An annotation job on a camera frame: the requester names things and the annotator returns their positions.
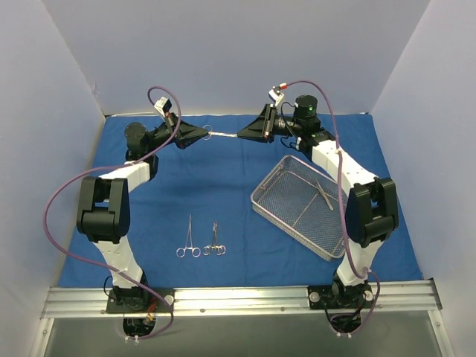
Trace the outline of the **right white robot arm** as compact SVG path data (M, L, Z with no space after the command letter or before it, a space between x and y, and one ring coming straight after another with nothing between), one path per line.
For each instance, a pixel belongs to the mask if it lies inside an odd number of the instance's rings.
M338 185L338 205L344 238L344 259L330 289L332 302L349 306L356 288L368 280L376 252L399 226L396 185L366 170L339 143L338 133L329 132L317 115L318 99L301 95L295 99L292 116L277 113L267 104L259 116L238 131L250 141L270 143L274 137L292 136L295 149L324 169Z

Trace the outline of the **steel forceps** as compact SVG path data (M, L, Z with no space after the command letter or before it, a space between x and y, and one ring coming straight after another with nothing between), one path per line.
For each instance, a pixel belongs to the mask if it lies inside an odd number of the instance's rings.
M203 247L203 254L205 256L210 256L213 253L215 253L217 256L222 256L226 253L226 247L224 245L220 245L218 242L217 221L213 223L211 244Z
M187 226L187 237L183 247L176 249L176 256L178 258L184 258L190 252L190 255L194 258L198 258L201 255L201 249L193 244L193 221L192 215L189 215Z

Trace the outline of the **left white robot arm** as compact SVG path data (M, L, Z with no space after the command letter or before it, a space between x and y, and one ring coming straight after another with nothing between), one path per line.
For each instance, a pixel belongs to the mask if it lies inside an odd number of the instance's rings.
M125 166L101 176L88 176L81 182L77 210L77 230L102 254L112 276L112 298L133 312L149 306L151 295L143 288L147 278L132 253L127 234L130 227L129 194L152 180L158 171L158 157L139 158L159 148L168 139L184 149L209 132L179 121L168 112L164 122L149 131L139 122L129 124L124 132L127 144Z

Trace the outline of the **steel tweezers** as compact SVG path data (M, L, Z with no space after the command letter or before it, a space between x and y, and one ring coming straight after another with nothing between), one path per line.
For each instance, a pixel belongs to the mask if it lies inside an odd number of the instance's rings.
M322 195L324 201L326 202L328 208L331 210L331 211L334 211L334 208L330 202L330 200L328 199L328 196L326 194L326 192L324 191L324 189L322 188L321 184L319 182L317 182L317 188L318 188L318 191L319 193Z

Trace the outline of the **metal mesh instrument tray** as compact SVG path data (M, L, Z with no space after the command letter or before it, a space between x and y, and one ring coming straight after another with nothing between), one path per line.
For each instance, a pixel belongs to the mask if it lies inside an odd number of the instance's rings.
M319 182L334 211L317 188ZM251 194L253 209L326 261L344 256L338 185L293 155L284 156Z

